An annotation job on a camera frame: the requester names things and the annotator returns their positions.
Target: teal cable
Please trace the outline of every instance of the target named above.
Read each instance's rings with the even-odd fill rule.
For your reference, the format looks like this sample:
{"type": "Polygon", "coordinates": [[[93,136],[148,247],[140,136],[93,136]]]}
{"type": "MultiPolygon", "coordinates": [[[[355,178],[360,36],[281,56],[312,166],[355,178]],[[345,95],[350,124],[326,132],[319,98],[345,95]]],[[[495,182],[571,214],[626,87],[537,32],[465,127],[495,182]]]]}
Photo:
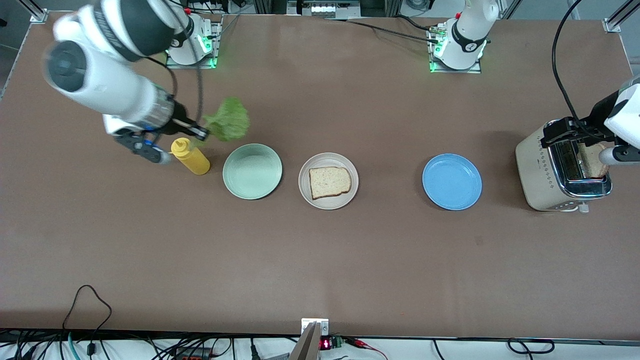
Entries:
{"type": "Polygon", "coordinates": [[[69,347],[71,348],[71,354],[74,355],[74,358],[76,360],[80,360],[80,357],[78,356],[78,353],[76,352],[76,347],[74,346],[74,341],[71,339],[71,333],[69,333],[69,336],[67,336],[67,340],[69,342],[69,347]]]}

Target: mustard bottle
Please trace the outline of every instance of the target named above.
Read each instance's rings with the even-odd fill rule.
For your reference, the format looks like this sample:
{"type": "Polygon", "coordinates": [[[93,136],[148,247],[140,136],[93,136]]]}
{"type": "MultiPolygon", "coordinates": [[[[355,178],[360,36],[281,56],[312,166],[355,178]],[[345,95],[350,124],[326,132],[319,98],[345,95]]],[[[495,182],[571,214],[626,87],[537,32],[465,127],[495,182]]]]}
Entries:
{"type": "Polygon", "coordinates": [[[192,173],[196,175],[205,174],[211,167],[209,159],[205,158],[197,147],[189,150],[190,145],[191,141],[187,138],[175,139],[171,144],[171,152],[192,173]]]}

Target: blue plate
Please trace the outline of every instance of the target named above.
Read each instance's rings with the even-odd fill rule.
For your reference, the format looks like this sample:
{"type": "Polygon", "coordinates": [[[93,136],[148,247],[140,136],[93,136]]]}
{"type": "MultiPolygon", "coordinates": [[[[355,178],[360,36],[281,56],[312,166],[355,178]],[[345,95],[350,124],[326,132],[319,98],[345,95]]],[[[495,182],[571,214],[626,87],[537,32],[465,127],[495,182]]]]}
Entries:
{"type": "Polygon", "coordinates": [[[447,210],[469,208],[482,192],[478,169],[456,154],[441,154],[429,160],[422,172],[422,185],[429,199],[447,210]]]}

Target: plate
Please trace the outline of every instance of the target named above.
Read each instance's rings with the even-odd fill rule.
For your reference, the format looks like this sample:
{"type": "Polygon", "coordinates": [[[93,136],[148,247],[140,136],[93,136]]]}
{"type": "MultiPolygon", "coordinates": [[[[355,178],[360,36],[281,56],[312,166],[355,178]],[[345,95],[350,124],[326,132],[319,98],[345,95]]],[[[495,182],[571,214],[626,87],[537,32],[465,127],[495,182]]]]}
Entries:
{"type": "Polygon", "coordinates": [[[267,145],[249,143],[234,150],[222,169],[227,189],[245,200],[269,195],[282,178],[282,161],[267,145]]]}
{"type": "Polygon", "coordinates": [[[482,179],[471,161],[456,154],[441,154],[424,167],[422,186],[436,205],[464,210],[480,198],[482,179]]]}
{"type": "Polygon", "coordinates": [[[349,201],[356,195],[358,191],[358,172],[352,162],[344,156],[333,152],[324,152],[311,157],[302,165],[300,175],[298,176],[298,186],[300,187],[302,197],[304,197],[309,204],[323,210],[335,210],[349,204],[349,201]],[[347,169],[351,176],[351,189],[349,192],[338,196],[323,197],[317,200],[312,199],[309,170],[319,167],[344,167],[347,169]]]}

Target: tabletop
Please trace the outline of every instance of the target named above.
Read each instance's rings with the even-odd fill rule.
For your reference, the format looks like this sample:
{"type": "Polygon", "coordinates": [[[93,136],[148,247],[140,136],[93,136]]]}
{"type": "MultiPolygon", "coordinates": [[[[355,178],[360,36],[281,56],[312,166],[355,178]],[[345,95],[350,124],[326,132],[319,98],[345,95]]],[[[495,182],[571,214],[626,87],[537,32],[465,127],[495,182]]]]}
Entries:
{"type": "MultiPolygon", "coordinates": [[[[293,334],[300,318],[326,317],[353,335],[640,339],[640,170],[612,168],[613,192],[587,215],[532,210],[518,178],[516,145],[568,115],[550,64],[557,21],[500,20],[482,74],[438,74],[418,40],[242,15],[204,71],[204,113],[238,96],[251,128],[210,141],[212,169],[195,176],[130,154],[100,114],[45,82],[58,16],[31,27],[0,102],[3,327],[60,327],[88,283],[113,306],[110,329],[293,334]],[[272,147],[284,167],[260,200],[222,180],[246,143],[272,147]],[[360,176],[335,211],[298,190],[321,152],[360,176]],[[446,152],[482,175],[467,210],[442,210],[422,189],[426,162],[446,152]]],[[[362,21],[424,36],[401,19],[362,21]]],[[[557,57],[580,115],[631,76],[618,34],[599,22],[568,22],[557,57]]],[[[170,88],[162,67],[135,68],[170,88]]],[[[196,74],[176,73],[193,115],[196,74]]],[[[76,311],[68,327],[106,314],[88,292],[76,311]]]]}

